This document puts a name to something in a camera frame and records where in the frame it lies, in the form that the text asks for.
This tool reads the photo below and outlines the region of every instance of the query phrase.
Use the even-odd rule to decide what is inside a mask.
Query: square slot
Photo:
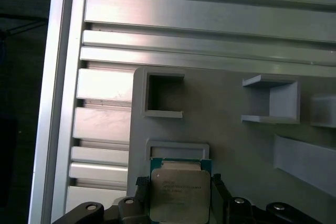
[[[311,125],[336,128],[336,94],[317,94],[311,98]]]
[[[300,123],[300,87],[297,78],[259,75],[243,80],[250,88],[250,111],[242,121],[258,123]]]
[[[162,118],[182,118],[184,74],[147,73],[143,114]]]

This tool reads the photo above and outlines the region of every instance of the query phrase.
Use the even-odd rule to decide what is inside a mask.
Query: black cable
[[[40,21],[40,22],[42,22],[42,21],[47,22],[48,21],[47,18],[27,16],[27,15],[14,15],[14,14],[6,14],[6,13],[0,13],[0,18],[31,20],[31,21]]]
[[[36,21],[36,22],[32,22],[32,23],[29,23],[29,24],[26,24],[26,25],[22,25],[22,26],[14,27],[14,28],[8,29],[8,30],[6,30],[6,31],[7,31],[7,32],[11,32],[11,31],[13,31],[13,30],[20,29],[20,28],[23,28],[23,27],[26,27],[26,26],[31,26],[31,25],[38,24],[38,23],[41,23],[41,21]]]
[[[25,31],[29,31],[29,30],[32,30],[32,29],[35,29],[35,28],[38,28],[38,27],[41,27],[41,26],[45,26],[47,23],[43,23],[43,24],[40,24],[40,25],[37,25],[37,26],[33,26],[33,27],[29,27],[29,28],[27,28],[27,29],[25,29],[25,30],[22,30],[22,31],[18,31],[18,32],[16,32],[16,33],[9,33],[8,34],[8,37],[9,36],[13,36],[13,35],[17,35],[17,34],[20,34],[20,33],[23,33],[23,32],[25,32]]]

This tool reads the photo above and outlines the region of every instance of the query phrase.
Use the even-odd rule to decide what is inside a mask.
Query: dark background
[[[50,0],[0,0],[0,14],[48,18],[49,5]],[[29,22],[0,18],[0,29]],[[47,25],[5,39],[6,58],[0,63],[0,116],[14,118],[17,130],[12,136],[4,134],[8,126],[3,121],[0,124],[2,166],[13,166],[8,201],[0,207],[0,223],[28,221],[46,38]],[[14,156],[6,158],[14,143]],[[4,172],[1,180],[4,183]]]

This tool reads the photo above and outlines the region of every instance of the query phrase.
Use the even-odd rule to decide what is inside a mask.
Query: round screw head
[[[134,201],[133,201],[133,199],[127,199],[127,200],[125,200],[125,203],[126,204],[132,204],[132,203],[134,203]]]
[[[283,205],[280,205],[280,204],[275,204],[273,207],[274,207],[275,209],[279,210],[279,211],[282,211],[282,210],[285,209],[285,207],[284,207]]]
[[[96,208],[97,208],[97,206],[95,206],[95,205],[88,205],[86,207],[86,209],[88,209],[88,210],[95,210]]]
[[[237,204],[243,204],[245,201],[242,198],[236,198],[235,203]]]

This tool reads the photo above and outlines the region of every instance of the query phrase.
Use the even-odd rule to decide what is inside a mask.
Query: gray 3d printed tray
[[[232,195],[261,208],[284,201],[332,223],[336,199],[274,168],[274,151],[275,135],[335,147],[335,131],[310,125],[311,99],[336,93],[334,83],[332,78],[139,68],[133,83],[128,195],[135,192],[136,178],[149,174],[150,156],[202,158],[208,145],[213,173],[222,174]],[[150,152],[148,142],[159,144]],[[201,145],[193,150],[188,144]]]

